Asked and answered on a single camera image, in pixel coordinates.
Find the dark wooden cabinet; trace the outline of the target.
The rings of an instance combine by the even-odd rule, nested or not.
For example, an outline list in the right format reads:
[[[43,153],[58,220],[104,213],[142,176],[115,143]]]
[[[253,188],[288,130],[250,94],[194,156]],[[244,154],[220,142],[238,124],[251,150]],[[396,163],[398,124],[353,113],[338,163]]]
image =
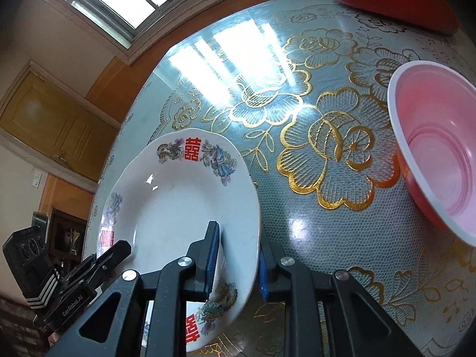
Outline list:
[[[69,273],[82,261],[86,221],[53,209],[48,226],[48,255],[64,273]]]

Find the white light switch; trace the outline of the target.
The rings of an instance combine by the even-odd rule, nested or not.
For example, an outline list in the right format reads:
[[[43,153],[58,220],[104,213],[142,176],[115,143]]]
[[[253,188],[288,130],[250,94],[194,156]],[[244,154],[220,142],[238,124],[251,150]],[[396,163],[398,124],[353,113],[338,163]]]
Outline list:
[[[39,188],[41,180],[42,180],[42,173],[40,171],[35,170],[32,186],[36,189]]]

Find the wooden door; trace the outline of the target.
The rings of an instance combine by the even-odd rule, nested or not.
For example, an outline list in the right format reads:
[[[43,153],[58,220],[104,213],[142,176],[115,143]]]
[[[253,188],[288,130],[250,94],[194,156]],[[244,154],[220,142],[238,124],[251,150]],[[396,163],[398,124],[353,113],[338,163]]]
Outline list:
[[[1,145],[94,193],[120,123],[34,60],[1,95]]]

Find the red plastic bowl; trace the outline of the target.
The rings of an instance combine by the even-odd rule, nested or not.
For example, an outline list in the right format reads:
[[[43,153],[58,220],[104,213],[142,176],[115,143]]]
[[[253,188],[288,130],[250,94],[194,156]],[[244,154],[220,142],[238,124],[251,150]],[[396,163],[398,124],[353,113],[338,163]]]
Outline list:
[[[475,86],[436,62],[408,62],[391,76],[387,109],[413,201],[475,245]]]

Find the white plate red characters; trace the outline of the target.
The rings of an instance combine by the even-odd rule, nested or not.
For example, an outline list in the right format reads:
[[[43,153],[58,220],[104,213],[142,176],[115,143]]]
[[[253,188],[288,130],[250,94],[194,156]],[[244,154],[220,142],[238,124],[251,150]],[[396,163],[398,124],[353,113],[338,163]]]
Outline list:
[[[131,245],[122,269],[149,273],[186,253],[209,222],[220,226],[210,298],[186,306],[186,349],[201,349],[239,316],[258,267],[261,211],[236,147],[197,128],[164,134],[123,170],[102,211],[97,249]]]

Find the floral lace tablecloth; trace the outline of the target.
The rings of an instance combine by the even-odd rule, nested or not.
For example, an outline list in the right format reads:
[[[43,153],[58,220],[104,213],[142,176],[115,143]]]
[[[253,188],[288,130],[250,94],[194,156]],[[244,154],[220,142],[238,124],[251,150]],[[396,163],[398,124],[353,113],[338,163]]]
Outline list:
[[[406,189],[386,106],[391,75],[430,60],[475,79],[469,37],[436,35],[336,0],[273,0],[167,47],[123,121],[94,196],[85,254],[121,172],[187,127],[248,165],[265,232],[324,273],[349,270],[425,356],[468,356],[475,249]]]

